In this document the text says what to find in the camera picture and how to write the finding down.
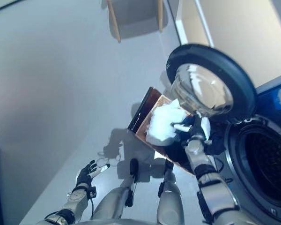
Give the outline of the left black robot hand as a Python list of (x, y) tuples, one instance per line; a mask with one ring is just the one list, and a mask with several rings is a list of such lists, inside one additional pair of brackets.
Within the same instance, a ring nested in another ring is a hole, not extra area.
[(91, 160), (84, 168), (82, 168), (76, 175), (76, 187), (86, 185), (91, 187), (92, 180), (99, 174), (110, 168), (110, 164), (106, 163), (98, 166), (95, 160)]

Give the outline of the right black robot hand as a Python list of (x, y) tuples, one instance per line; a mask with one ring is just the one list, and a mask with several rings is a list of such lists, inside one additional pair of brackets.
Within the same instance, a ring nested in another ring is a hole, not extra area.
[(188, 133), (190, 137), (199, 135), (202, 136), (204, 142), (209, 141), (211, 124), (209, 118), (200, 113), (188, 115), (182, 122), (172, 122), (170, 125), (179, 132)]

